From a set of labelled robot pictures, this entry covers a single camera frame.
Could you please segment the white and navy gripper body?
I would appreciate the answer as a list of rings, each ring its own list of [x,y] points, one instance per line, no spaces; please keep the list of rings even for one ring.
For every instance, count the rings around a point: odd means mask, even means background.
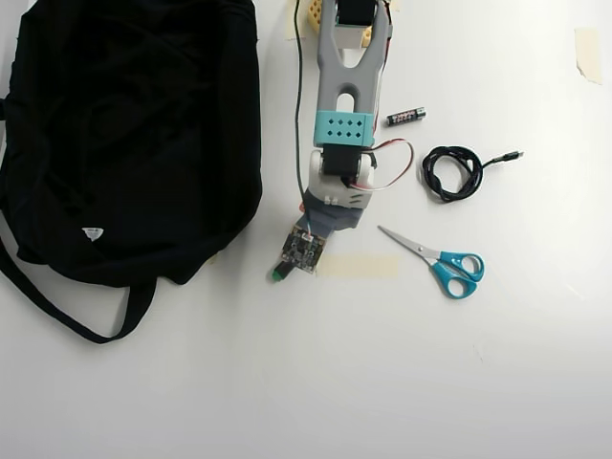
[[[328,238],[333,232],[355,229],[368,207],[373,192],[348,186],[343,180],[297,184],[302,216],[295,224],[315,236]]]

